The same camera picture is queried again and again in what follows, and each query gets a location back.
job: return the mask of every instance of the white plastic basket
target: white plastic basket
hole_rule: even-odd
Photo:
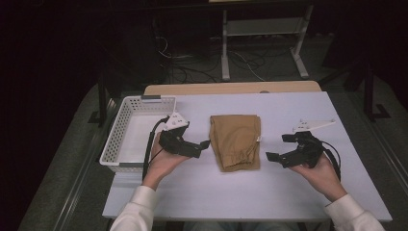
[[[115,172],[142,171],[150,132],[160,119],[170,116],[175,107],[175,96],[125,97],[99,163]]]

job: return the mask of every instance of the khaki fabric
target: khaki fabric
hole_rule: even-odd
[[[256,115],[213,115],[211,146],[221,171],[260,168],[261,119]]]

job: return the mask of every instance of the person's left hand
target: person's left hand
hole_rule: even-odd
[[[171,154],[165,151],[159,145],[161,133],[156,135],[153,142],[150,158],[150,167],[146,176],[141,183],[143,186],[147,186],[153,190],[157,190],[160,181],[169,175],[178,165],[186,161],[190,157]]]

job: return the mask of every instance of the white sleeve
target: white sleeve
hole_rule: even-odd
[[[380,222],[347,194],[324,208],[338,231],[383,231]]]
[[[157,203],[158,196],[154,190],[145,186],[137,187],[112,225],[111,231],[151,230]]]

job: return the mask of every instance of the hand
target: hand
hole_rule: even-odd
[[[291,170],[301,174],[319,193],[324,194],[331,202],[347,194],[334,171],[329,159],[323,154],[314,168],[305,166],[290,167]]]
[[[149,170],[141,183],[143,186],[157,190],[159,183],[169,175],[178,165],[190,157],[168,153],[159,145],[160,134],[156,135],[150,154]]]

